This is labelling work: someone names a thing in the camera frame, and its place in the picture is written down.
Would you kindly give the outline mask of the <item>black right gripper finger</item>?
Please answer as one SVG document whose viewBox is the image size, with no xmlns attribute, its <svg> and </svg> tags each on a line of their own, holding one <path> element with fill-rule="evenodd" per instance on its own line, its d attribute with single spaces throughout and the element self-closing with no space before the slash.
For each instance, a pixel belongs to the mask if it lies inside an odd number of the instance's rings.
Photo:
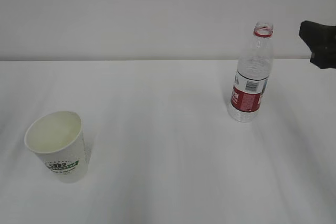
<svg viewBox="0 0 336 224">
<path fill-rule="evenodd" d="M 320 69 L 335 69 L 335 26 L 305 20 L 299 37 L 311 51 L 310 62 Z"/>
</svg>

